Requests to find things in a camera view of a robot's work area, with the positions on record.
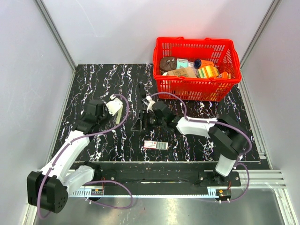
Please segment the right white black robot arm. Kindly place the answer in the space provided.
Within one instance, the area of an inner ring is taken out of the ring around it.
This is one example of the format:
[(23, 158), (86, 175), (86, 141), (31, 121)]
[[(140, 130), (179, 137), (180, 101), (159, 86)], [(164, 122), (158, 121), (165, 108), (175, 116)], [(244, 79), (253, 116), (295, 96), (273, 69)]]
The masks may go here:
[(245, 147), (252, 149), (249, 137), (230, 116), (199, 119), (180, 116), (171, 112), (169, 107), (159, 101), (149, 104), (146, 110), (139, 112), (131, 131), (142, 132), (161, 127), (179, 135), (205, 136), (212, 140), (220, 153), (215, 167), (213, 180), (223, 186), (230, 180), (230, 172), (236, 167)]

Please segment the beige stapler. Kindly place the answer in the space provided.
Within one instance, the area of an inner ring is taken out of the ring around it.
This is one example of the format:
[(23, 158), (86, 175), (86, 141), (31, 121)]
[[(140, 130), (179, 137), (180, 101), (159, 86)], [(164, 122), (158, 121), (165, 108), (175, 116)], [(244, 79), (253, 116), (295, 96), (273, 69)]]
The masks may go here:
[(117, 118), (116, 118), (116, 125), (120, 124), (120, 120), (121, 120), (121, 115), (122, 115), (122, 108), (120, 108), (117, 112)]

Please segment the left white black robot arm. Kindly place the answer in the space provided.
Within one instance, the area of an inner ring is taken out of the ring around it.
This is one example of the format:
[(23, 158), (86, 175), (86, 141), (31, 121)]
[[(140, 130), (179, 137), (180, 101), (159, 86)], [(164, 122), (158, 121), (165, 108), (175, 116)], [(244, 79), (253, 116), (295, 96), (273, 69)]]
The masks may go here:
[(74, 172), (68, 171), (78, 155), (88, 146), (92, 137), (113, 116), (108, 103), (91, 100), (81, 118), (74, 124), (65, 143), (39, 172), (32, 171), (27, 177), (28, 203), (44, 210), (59, 213), (68, 197), (85, 183), (101, 182), (100, 166), (82, 163)]

